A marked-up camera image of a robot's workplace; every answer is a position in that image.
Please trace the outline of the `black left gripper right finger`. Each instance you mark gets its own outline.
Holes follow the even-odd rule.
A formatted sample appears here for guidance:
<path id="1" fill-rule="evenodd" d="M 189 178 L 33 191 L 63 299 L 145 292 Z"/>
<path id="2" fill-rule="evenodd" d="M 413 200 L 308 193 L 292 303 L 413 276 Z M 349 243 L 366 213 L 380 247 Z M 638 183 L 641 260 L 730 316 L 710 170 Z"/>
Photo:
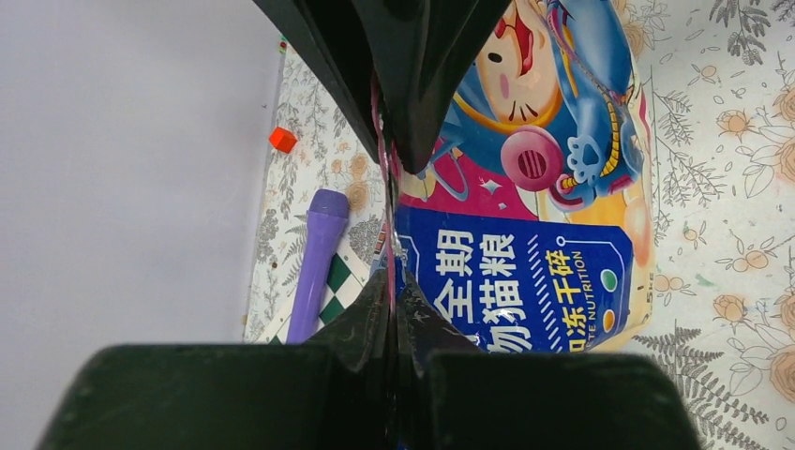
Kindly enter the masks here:
<path id="1" fill-rule="evenodd" d="M 408 449 L 696 449 L 680 395 L 622 353 L 487 353 L 415 286 L 396 302 Z"/>

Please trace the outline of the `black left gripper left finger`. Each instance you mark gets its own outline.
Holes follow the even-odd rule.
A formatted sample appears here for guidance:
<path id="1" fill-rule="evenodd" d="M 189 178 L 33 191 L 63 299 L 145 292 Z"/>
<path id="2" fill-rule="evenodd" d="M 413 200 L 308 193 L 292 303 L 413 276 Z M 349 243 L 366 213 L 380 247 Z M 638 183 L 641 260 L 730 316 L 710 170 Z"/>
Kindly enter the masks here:
<path id="1" fill-rule="evenodd" d="M 118 345 L 77 373 L 41 449 L 389 449 L 388 277 L 301 344 Z"/>

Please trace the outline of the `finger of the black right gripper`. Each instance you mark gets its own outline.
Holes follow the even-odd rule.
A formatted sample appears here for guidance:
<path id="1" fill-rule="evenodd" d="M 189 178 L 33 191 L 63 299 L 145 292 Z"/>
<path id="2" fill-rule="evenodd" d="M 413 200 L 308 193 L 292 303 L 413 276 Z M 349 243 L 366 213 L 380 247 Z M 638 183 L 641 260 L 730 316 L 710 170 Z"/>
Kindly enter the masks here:
<path id="1" fill-rule="evenodd" d="M 370 158 L 378 159 L 371 117 L 373 64 L 353 2 L 255 0 L 336 102 Z"/>
<path id="2" fill-rule="evenodd" d="M 507 10 L 505 1 L 359 1 L 371 66 L 364 114 L 377 96 L 403 169 L 431 156 L 452 97 Z"/>

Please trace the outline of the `cat food bag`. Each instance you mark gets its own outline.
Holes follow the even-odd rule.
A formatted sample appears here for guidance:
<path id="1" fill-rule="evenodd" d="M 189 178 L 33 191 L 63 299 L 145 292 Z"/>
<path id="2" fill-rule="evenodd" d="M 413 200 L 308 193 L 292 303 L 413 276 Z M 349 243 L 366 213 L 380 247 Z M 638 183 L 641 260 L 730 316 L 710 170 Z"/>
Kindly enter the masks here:
<path id="1" fill-rule="evenodd" d="M 371 267 L 485 353 L 615 353 L 649 319 L 649 125 L 613 5 L 510 2 L 399 178 Z"/>

